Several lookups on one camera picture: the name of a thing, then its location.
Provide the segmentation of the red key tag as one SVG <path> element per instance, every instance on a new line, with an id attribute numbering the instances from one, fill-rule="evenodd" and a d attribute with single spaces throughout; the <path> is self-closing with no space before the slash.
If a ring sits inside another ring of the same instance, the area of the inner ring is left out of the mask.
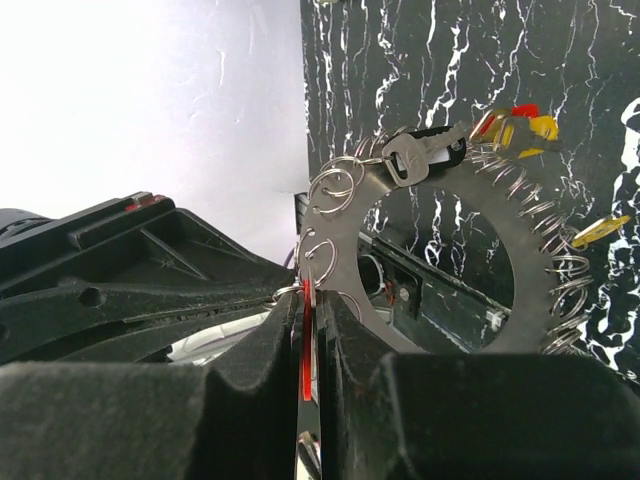
<path id="1" fill-rule="evenodd" d="M 536 118 L 540 115 L 540 110 L 535 103 L 522 104 L 512 107 L 510 115 L 512 117 Z"/>
<path id="2" fill-rule="evenodd" d="M 301 327 L 301 357 L 299 391 L 302 405 L 313 401 L 314 369 L 314 310 L 316 307 L 316 283 L 313 267 L 306 267 L 302 279 L 303 315 Z M 310 431 L 303 431 L 297 438 L 297 454 L 309 479 L 321 479 L 322 468 L 318 442 Z"/>

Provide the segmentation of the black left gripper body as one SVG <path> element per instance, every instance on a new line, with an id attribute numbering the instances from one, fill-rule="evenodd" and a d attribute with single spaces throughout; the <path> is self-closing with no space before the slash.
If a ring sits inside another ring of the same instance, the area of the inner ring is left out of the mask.
<path id="1" fill-rule="evenodd" d="M 174 209 L 170 198 L 141 192 L 3 239 L 1 288 L 42 290 L 110 269 L 116 265 L 111 256 L 129 246 L 127 234 Z"/>

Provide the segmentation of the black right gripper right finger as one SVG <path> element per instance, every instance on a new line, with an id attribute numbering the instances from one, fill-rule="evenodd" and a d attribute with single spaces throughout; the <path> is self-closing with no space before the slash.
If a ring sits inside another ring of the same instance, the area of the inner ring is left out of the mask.
<path id="1" fill-rule="evenodd" d="M 573 355 L 398 353 L 320 295 L 326 479 L 635 479 L 639 400 Z"/>

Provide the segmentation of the yellow key tag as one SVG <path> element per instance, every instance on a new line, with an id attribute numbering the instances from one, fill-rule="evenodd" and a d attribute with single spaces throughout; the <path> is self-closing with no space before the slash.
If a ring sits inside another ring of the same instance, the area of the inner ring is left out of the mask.
<path id="1" fill-rule="evenodd" d="M 471 130 L 470 142 L 490 146 L 498 157 L 505 160 L 561 151 L 559 127 L 552 116 L 512 117 L 511 108 L 487 110 Z"/>
<path id="2" fill-rule="evenodd" d="M 603 217 L 575 234 L 570 244 L 575 249 L 587 247 L 591 243 L 608 236 L 614 231 L 619 230 L 630 220 L 630 215 L 609 215 Z"/>

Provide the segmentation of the black disc with keyrings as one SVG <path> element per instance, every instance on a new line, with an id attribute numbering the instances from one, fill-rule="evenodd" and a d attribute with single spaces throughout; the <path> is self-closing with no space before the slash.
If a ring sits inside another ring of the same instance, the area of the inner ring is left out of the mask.
<path id="1" fill-rule="evenodd" d="M 505 160 L 490 146 L 470 142 L 457 167 L 421 183 L 399 188 L 382 158 L 383 146 L 394 136 L 410 131 L 380 131 L 362 140 L 352 154 L 334 155 L 318 170 L 307 193 L 295 268 L 302 282 L 306 267 L 314 271 L 316 290 L 332 290 L 348 299 L 358 319 L 377 334 L 385 327 L 376 315 L 358 277 L 356 251 L 368 212 L 388 194 L 420 186 L 446 192 L 454 205 L 467 205 L 470 216 L 451 218 L 444 234 L 443 208 L 436 205 L 430 238 L 451 256 L 452 274 L 460 278 L 471 268 L 470 252 L 488 247 L 475 220 L 483 219 L 495 232 L 510 261 L 513 280 L 511 314 L 489 344 L 489 350 L 574 353 L 581 327 L 589 315 L 584 306 L 592 279 L 582 248 L 570 242 L 576 232 L 554 200 L 543 200 L 543 186 L 529 178 L 524 160 Z"/>

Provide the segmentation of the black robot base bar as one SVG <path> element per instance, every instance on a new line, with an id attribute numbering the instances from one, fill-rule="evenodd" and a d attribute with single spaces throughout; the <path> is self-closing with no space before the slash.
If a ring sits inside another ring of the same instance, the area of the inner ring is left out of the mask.
<path id="1" fill-rule="evenodd" d="M 396 334 L 433 353 L 488 346 L 511 310 L 405 249 L 361 231 L 360 277 L 376 312 Z"/>

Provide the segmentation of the silver key with black tag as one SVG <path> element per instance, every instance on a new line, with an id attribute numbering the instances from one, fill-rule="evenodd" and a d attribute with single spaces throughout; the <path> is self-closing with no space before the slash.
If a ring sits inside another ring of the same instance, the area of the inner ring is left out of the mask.
<path id="1" fill-rule="evenodd" d="M 417 185 L 435 169 L 436 174 L 457 167 L 466 156 L 469 126 L 452 126 L 403 132 L 382 148 L 382 158 L 399 188 Z"/>

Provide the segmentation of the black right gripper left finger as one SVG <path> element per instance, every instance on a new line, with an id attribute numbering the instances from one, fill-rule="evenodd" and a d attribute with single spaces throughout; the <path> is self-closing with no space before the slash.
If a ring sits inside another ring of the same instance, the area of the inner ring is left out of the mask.
<path id="1" fill-rule="evenodd" d="M 290 479 L 300 298 L 203 366 L 13 363 L 1 370 L 5 479 Z"/>

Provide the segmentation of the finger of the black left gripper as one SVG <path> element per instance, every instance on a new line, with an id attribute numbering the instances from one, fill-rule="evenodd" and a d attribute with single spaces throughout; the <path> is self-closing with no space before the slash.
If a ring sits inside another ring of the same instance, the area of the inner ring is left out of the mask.
<path id="1" fill-rule="evenodd" d="M 82 284 L 280 285 L 280 267 L 172 204 L 82 212 L 1 244 L 1 295 Z"/>
<path id="2" fill-rule="evenodd" d="M 206 286 L 73 285 L 1 302 L 1 362 L 139 362 L 253 315 L 291 283 L 284 270 Z"/>

